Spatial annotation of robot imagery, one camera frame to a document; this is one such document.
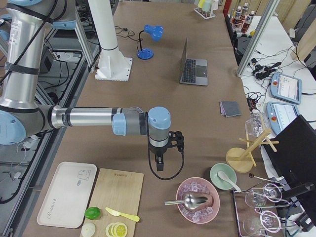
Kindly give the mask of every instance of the white metal base plate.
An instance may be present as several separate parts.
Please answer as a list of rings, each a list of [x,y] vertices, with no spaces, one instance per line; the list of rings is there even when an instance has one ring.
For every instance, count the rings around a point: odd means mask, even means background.
[[[128,81],[130,71],[132,68],[133,58],[125,58],[128,61],[129,67],[123,68],[120,72],[114,73],[111,77],[107,76],[106,73],[103,73],[102,68],[97,70],[95,78],[97,80],[119,80],[119,81]]]

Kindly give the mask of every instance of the pink bowl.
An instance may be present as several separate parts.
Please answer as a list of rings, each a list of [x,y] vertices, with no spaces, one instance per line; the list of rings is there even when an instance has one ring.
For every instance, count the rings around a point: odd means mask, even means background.
[[[218,193],[217,193],[215,187],[210,182],[208,182],[206,179],[199,178],[199,177],[192,177],[192,178],[188,178],[185,181],[183,181],[182,184],[180,184],[180,186],[178,187],[177,194],[176,194],[176,199],[177,200],[181,200],[182,199],[181,192],[183,191],[184,186],[186,185],[186,187],[187,187],[188,185],[191,185],[193,182],[196,182],[197,184],[199,184],[199,185],[201,185],[203,187],[206,187],[206,190],[205,190],[205,192],[203,191],[203,193],[205,193],[207,195],[207,192],[208,192],[207,190],[209,190],[210,195],[213,198],[213,202],[211,202],[210,204],[207,204],[205,206],[205,208],[201,212],[206,213],[206,209],[208,207],[212,207],[213,208],[213,213],[207,214],[206,217],[204,216],[204,218],[199,218],[199,220],[197,220],[197,217],[192,218],[192,216],[195,216],[195,213],[187,211],[184,208],[183,204],[178,204],[177,206],[178,206],[178,209],[179,209],[180,213],[188,221],[191,221],[191,222],[196,223],[196,224],[205,224],[205,223],[208,223],[208,222],[212,221],[216,217],[216,215],[217,215],[217,213],[219,211],[219,207],[220,207],[219,196],[218,196]]]

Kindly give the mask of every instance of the brown table surface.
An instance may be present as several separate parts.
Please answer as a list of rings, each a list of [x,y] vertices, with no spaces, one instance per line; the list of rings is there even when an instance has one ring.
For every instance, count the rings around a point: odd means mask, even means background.
[[[80,95],[78,106],[132,107],[148,111],[164,106],[171,112],[172,131],[180,130],[185,137],[185,165],[182,172],[170,181],[156,178],[149,169],[147,138],[145,136],[115,136],[110,126],[68,128],[46,182],[24,231],[25,237],[78,237],[80,228],[65,229],[37,224],[41,204],[59,163],[63,161],[93,163],[108,168],[144,173],[136,237],[164,236],[237,236],[232,193],[218,190],[221,207],[217,217],[203,225],[187,221],[176,206],[163,206],[163,201],[175,199],[179,184],[189,177],[209,180],[210,168],[225,162],[225,154],[232,147],[246,148],[239,138],[245,138],[244,123],[249,109],[242,82],[235,76],[237,64],[221,10],[216,17],[204,20],[196,14],[193,4],[120,2],[114,21],[116,26],[138,33],[145,24],[163,25],[164,34],[154,42],[143,33],[143,47],[150,47],[155,55],[150,60],[137,58],[136,42],[118,37],[120,51],[133,58],[128,82],[96,80],[90,74]],[[209,86],[179,84],[179,67],[186,37],[188,56],[208,61]],[[219,101],[237,101],[242,115],[225,118],[220,114]],[[257,176],[265,176],[262,159],[252,169]],[[164,155],[165,171],[169,177],[181,165],[176,148]],[[247,189],[258,180],[247,174],[237,174],[237,184]]]

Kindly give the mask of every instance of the wooden stick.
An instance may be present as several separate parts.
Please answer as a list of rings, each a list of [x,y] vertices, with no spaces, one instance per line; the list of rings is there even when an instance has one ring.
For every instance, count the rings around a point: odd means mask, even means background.
[[[260,145],[260,143],[265,139],[266,136],[268,136],[271,133],[271,129],[267,128],[265,129],[259,137],[254,140],[253,144],[251,144],[239,157],[239,159],[243,159],[245,156],[247,156],[250,152],[252,152],[257,146]]]
[[[251,141],[251,140],[246,140],[246,139],[243,139],[243,138],[239,138],[239,140],[240,141],[242,141],[242,142],[249,142],[249,143],[253,143],[253,141]],[[279,144],[279,141],[271,141],[270,140],[270,142],[272,143],[272,144]],[[260,145],[266,145],[266,144],[269,144],[269,142],[261,142],[260,143]]]
[[[249,140],[249,135],[248,135],[248,133],[246,133],[246,139]],[[257,164],[256,164],[256,162],[255,162],[255,159],[254,159],[253,156],[252,156],[252,153],[250,152],[249,155],[250,155],[251,161],[252,161],[252,163],[253,163],[253,166],[254,166],[254,167],[257,167]]]
[[[270,147],[272,148],[272,150],[273,150],[274,152],[277,152],[277,149],[276,149],[276,147],[273,145],[273,143],[271,142],[271,140],[270,140],[268,137],[266,137],[266,139],[267,139],[267,142],[269,143]]]
[[[261,121],[261,125],[262,125],[262,131],[264,131],[266,129],[266,126],[265,126],[265,122],[263,120],[262,114],[260,114],[260,121]]]

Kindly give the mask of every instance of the metal spoon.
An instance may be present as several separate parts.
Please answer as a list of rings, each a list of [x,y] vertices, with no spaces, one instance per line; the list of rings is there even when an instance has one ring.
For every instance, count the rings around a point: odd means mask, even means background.
[[[185,192],[182,196],[182,200],[165,201],[164,205],[184,204],[185,208],[189,211],[203,209],[203,204],[210,203],[211,198],[207,198],[204,194],[195,192]]]
[[[238,187],[237,184],[235,184],[232,180],[230,180],[224,171],[219,170],[217,172],[217,176],[220,177],[222,180],[230,183],[236,189],[237,192],[241,192],[240,187]]]

